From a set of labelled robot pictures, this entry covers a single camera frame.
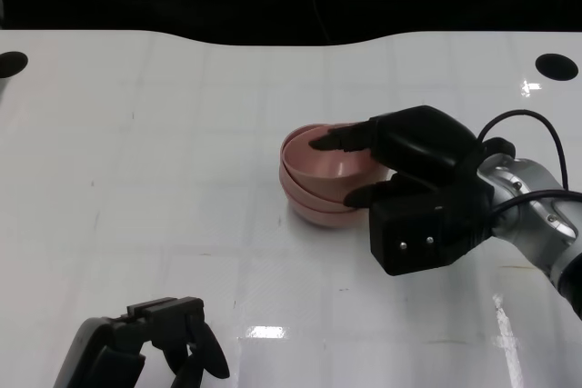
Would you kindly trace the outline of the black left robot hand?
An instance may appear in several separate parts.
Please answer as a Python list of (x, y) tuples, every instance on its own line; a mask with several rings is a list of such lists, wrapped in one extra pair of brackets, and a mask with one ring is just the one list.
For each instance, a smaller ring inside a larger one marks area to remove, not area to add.
[(129, 305), (117, 318), (89, 318), (67, 352), (56, 387), (134, 387), (144, 369), (142, 347), (160, 350), (174, 387), (199, 387), (203, 374), (230, 377), (224, 352), (206, 323), (204, 301), (166, 297)]

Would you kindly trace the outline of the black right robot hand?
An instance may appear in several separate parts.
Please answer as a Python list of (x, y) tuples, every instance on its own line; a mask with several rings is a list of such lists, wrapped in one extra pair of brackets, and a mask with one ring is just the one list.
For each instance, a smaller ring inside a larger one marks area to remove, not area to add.
[(309, 145), (318, 151), (367, 150), (375, 162), (396, 172), (394, 183), (370, 184), (347, 194), (344, 205), (356, 209), (449, 186), (461, 178), (463, 166), (484, 151), (482, 141), (467, 127), (428, 105), (331, 128)]

